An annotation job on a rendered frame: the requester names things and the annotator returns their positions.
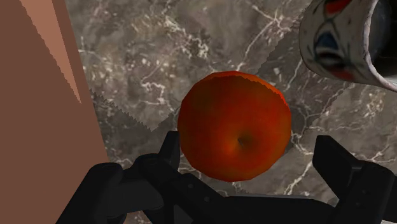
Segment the white patterned ceramic cup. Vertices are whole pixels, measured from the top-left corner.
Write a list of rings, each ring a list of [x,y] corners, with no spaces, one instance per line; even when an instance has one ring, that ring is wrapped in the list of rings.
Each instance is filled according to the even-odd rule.
[[[312,0],[298,42],[314,73],[397,92],[397,0]]]

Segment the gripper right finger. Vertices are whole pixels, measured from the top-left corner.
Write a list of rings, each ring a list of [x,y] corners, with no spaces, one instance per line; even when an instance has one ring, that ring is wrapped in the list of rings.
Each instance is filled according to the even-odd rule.
[[[316,137],[312,164],[338,197],[326,224],[397,224],[397,174],[357,159],[326,135]]]

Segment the red apple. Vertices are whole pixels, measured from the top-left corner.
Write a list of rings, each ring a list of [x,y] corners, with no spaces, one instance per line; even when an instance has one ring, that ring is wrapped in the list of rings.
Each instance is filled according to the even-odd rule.
[[[245,181],[283,155],[291,110],[278,89],[253,74],[212,73],[182,100],[178,131],[193,168],[214,179]]]

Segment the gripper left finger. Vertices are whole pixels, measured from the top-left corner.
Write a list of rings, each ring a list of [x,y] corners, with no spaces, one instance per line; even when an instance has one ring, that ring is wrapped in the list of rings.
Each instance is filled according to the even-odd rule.
[[[220,224],[220,195],[179,173],[179,156],[179,132],[170,131],[158,153],[138,157],[128,169],[111,162],[93,166],[57,224],[122,224],[135,211],[154,224]]]

